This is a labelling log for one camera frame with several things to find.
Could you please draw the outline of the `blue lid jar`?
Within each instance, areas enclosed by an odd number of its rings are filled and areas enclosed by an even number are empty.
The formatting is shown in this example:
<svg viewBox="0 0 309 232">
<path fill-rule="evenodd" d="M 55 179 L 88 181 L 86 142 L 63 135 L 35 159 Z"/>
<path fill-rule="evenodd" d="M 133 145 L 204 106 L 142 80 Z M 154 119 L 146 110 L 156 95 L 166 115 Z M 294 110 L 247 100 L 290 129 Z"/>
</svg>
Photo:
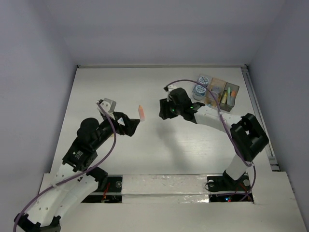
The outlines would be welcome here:
<svg viewBox="0 0 309 232">
<path fill-rule="evenodd" d="M 211 78 L 209 78 L 208 76 L 206 76 L 206 75 L 200 75 L 199 78 L 197 79 L 197 82 L 198 82 L 200 85 L 208 86 L 209 83 L 210 83 L 210 80 L 211 80 Z"/>
<path fill-rule="evenodd" d="M 202 85 L 196 84 L 192 91 L 192 97 L 197 101 L 202 101 L 205 99 L 206 88 Z"/>
</svg>

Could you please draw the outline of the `clear jar blue clips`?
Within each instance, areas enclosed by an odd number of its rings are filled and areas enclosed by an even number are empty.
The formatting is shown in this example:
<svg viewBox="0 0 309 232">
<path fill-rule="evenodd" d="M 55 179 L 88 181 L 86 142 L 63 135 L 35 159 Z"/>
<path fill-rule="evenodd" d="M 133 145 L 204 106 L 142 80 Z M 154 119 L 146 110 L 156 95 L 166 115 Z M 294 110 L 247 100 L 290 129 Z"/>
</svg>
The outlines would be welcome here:
<svg viewBox="0 0 309 232">
<path fill-rule="evenodd" d="M 222 89 L 219 86 L 213 86 L 211 91 L 212 93 L 216 93 L 217 95 L 220 95 L 222 92 Z"/>
</svg>

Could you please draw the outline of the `yellow pencil-shaped highlighter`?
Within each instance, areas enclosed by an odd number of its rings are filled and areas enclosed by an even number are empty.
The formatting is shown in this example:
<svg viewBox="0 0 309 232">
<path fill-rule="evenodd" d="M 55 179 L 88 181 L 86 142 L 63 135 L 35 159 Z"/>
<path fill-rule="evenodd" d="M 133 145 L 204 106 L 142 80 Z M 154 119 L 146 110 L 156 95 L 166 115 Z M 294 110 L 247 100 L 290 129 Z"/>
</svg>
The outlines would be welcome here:
<svg viewBox="0 0 309 232">
<path fill-rule="evenodd" d="M 226 104 L 226 101 L 227 101 L 227 92 L 224 93 L 222 99 L 221 99 L 221 103 L 222 104 Z"/>
</svg>

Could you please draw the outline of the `green pencil-shaped highlighter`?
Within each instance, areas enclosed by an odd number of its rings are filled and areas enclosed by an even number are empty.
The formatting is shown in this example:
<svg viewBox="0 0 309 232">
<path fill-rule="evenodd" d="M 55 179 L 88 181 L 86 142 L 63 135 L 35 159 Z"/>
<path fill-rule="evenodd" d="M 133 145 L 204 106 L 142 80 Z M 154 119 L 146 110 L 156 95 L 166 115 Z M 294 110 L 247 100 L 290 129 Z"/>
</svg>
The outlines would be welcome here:
<svg viewBox="0 0 309 232">
<path fill-rule="evenodd" d="M 230 102 L 230 94 L 231 94 L 231 88 L 228 87 L 228 89 L 227 89 L 227 101 L 226 101 L 226 104 L 227 104 L 227 105 L 231 105 L 231 102 Z"/>
</svg>

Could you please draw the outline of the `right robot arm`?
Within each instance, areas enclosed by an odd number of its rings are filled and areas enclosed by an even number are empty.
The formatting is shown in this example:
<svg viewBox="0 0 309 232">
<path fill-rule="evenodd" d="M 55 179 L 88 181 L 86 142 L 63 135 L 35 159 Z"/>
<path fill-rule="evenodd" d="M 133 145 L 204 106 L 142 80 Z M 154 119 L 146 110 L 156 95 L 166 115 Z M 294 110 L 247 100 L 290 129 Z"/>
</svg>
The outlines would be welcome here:
<svg viewBox="0 0 309 232">
<path fill-rule="evenodd" d="M 186 121 L 209 126 L 227 134 L 236 154 L 224 171 L 222 184 L 226 189 L 237 187 L 240 177 L 269 143 L 269 138 L 257 118 L 250 113 L 236 116 L 200 102 L 192 102 L 181 87 L 170 85 L 164 90 L 167 97 L 160 100 L 159 112 L 163 120 L 181 116 Z"/>
</svg>

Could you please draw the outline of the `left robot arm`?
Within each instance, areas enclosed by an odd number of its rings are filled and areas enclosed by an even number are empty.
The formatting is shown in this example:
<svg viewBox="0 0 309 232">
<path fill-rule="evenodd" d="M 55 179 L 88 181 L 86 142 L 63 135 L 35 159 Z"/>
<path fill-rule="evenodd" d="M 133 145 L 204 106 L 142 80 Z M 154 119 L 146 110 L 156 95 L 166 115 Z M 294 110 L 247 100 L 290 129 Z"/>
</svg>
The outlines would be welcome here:
<svg viewBox="0 0 309 232">
<path fill-rule="evenodd" d="M 133 136 L 140 119 L 122 112 L 101 113 L 102 122 L 84 119 L 49 187 L 35 196 L 14 219 L 13 230 L 59 232 L 62 220 L 95 190 L 106 188 L 108 173 L 93 164 L 97 150 L 111 136 Z"/>
</svg>

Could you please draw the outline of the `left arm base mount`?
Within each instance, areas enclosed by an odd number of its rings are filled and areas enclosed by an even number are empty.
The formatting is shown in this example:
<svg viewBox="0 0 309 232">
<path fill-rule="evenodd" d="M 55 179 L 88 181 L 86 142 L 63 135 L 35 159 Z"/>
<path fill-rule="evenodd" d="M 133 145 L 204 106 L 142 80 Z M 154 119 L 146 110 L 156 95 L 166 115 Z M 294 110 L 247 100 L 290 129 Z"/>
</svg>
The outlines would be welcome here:
<svg viewBox="0 0 309 232">
<path fill-rule="evenodd" d="M 109 175 L 105 186 L 92 192 L 82 203 L 122 203 L 122 185 L 122 175 Z"/>
</svg>

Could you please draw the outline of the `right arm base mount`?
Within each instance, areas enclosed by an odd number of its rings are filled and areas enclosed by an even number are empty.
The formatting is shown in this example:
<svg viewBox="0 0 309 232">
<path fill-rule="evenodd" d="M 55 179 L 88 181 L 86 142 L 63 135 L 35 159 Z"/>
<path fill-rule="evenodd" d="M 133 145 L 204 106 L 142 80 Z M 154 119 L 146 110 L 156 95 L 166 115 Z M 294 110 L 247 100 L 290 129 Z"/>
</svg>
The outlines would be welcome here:
<svg viewBox="0 0 309 232">
<path fill-rule="evenodd" d="M 204 188 L 208 191 L 210 203 L 254 202 L 247 174 L 237 181 L 222 175 L 211 175 L 207 177 Z"/>
</svg>

